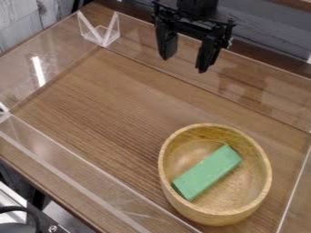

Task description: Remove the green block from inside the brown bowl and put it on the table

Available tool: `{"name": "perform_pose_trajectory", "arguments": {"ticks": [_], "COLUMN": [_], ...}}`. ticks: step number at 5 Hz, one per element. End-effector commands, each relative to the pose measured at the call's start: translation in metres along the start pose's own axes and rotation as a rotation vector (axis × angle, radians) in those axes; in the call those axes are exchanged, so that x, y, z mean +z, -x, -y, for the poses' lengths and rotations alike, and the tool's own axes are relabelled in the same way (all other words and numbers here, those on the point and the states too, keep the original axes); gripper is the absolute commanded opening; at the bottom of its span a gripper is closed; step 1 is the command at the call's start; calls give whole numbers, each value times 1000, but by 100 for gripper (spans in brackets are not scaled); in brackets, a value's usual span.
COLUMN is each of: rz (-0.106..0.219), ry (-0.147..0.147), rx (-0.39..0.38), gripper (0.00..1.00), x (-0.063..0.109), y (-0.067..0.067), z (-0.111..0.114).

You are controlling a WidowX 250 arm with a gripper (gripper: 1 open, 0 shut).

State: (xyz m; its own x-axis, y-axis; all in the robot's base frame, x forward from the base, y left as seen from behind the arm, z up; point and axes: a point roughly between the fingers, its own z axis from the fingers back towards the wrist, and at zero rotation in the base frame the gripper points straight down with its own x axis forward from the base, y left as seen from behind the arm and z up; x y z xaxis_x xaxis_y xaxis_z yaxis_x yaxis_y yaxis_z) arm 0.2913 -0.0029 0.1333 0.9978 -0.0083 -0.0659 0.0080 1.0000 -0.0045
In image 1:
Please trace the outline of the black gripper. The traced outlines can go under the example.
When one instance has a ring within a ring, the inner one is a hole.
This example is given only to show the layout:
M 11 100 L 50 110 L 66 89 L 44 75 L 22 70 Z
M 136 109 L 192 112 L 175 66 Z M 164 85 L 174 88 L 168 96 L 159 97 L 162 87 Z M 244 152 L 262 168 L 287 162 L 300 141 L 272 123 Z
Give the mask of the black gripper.
M 202 40 L 196 69 L 206 73 L 220 53 L 232 44 L 235 20 L 218 11 L 219 0 L 154 0 L 158 52 L 168 60 L 178 51 L 178 34 Z

